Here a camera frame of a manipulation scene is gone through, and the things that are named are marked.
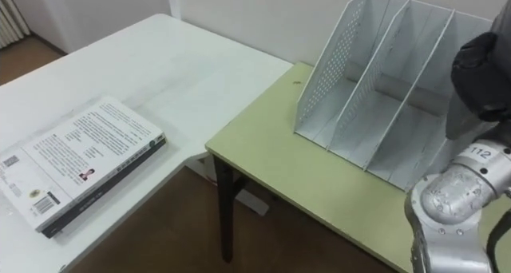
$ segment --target white wall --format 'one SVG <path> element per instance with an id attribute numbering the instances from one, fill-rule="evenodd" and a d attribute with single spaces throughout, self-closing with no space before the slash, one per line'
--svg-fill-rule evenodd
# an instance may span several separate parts
<path id="1" fill-rule="evenodd" d="M 73 52 L 154 14 L 168 0 L 14 0 L 30 29 Z"/>
<path id="2" fill-rule="evenodd" d="M 180 0 L 180 12 L 185 21 L 276 57 L 313 65 L 348 1 Z M 505 3 L 505 0 L 420 1 L 491 19 Z"/>
<path id="3" fill-rule="evenodd" d="M 30 30 L 44 37 L 48 42 L 64 49 L 68 46 L 60 30 L 57 15 L 51 0 L 14 0 Z"/>

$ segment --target number label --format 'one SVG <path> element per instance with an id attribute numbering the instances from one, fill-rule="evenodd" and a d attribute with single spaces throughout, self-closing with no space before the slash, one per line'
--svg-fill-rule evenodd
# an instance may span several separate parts
<path id="1" fill-rule="evenodd" d="M 471 144 L 468 148 L 466 148 L 459 156 L 468 157 L 473 159 L 479 163 L 485 164 L 488 161 L 492 160 L 498 151 L 493 149 L 485 144 Z"/>

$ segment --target book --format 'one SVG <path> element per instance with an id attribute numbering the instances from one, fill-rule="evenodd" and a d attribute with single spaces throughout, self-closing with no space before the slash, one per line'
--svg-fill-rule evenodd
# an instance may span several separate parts
<path id="1" fill-rule="evenodd" d="M 0 153 L 0 191 L 52 237 L 166 142 L 155 125 L 103 97 Z"/>

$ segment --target table leg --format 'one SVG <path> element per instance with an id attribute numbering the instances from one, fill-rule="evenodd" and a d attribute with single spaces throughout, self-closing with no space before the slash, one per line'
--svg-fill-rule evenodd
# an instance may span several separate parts
<path id="1" fill-rule="evenodd" d="M 218 191 L 218 208 L 220 212 L 220 238 L 222 258 L 230 263 L 232 260 L 232 215 L 234 205 L 234 174 L 231 166 L 214 156 L 216 173 L 216 190 Z"/>

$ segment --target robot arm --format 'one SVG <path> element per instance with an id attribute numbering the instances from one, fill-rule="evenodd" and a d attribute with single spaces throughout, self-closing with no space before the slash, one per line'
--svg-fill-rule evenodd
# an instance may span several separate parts
<path id="1" fill-rule="evenodd" d="M 490 235 L 488 252 L 479 242 L 478 224 L 484 206 L 503 193 L 511 196 L 511 0 L 491 32 L 460 49 L 451 80 L 467 112 L 499 124 L 476 138 L 443 172 L 423 177 L 408 193 L 405 212 L 414 230 L 411 261 L 417 273 L 497 273 L 494 245 L 511 227 L 511 212 Z M 454 124 L 467 123 L 461 118 Z M 448 129 L 447 136 L 456 138 L 462 132 Z"/>
<path id="2" fill-rule="evenodd" d="M 409 192 L 405 210 L 414 229 L 414 272 L 492 272 L 478 224 L 481 209 L 511 185 L 508 150 L 492 140 L 477 140 L 443 173 L 422 178 Z"/>

